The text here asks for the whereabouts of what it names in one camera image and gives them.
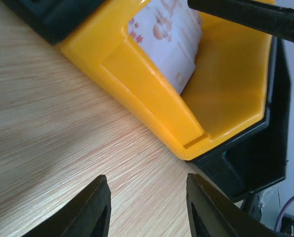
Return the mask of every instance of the yellow bin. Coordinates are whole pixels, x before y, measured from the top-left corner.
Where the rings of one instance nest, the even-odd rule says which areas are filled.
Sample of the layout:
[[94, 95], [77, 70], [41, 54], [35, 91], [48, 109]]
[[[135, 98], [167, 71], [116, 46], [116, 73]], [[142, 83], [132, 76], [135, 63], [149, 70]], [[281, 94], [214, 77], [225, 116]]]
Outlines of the yellow bin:
[[[59, 43], [45, 37], [32, 19], [18, 15], [50, 43], [58, 43], [67, 58], [129, 109], [177, 157], [192, 160], [262, 120], [272, 36], [201, 14], [203, 37], [196, 69], [179, 95], [128, 33], [129, 20], [150, 1], [101, 0], [92, 8], [73, 7], [88, 15], [58, 30], [65, 31]], [[48, 17], [40, 21], [54, 34], [72, 14], [62, 14], [62, 19], [52, 22], [55, 13], [44, 14]]]

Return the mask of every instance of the purple cable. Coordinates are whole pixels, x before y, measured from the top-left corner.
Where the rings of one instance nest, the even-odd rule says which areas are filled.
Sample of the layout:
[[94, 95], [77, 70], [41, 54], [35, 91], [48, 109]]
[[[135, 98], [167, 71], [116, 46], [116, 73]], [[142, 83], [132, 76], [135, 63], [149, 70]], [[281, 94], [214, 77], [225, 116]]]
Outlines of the purple cable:
[[288, 200], [285, 205], [283, 206], [282, 210], [280, 211], [279, 216], [276, 219], [276, 223], [275, 223], [275, 227], [274, 230], [275, 231], [279, 231], [281, 222], [282, 222], [282, 218], [286, 212], [286, 209], [291, 205], [291, 203], [294, 201], [294, 196], [290, 198], [290, 200]]

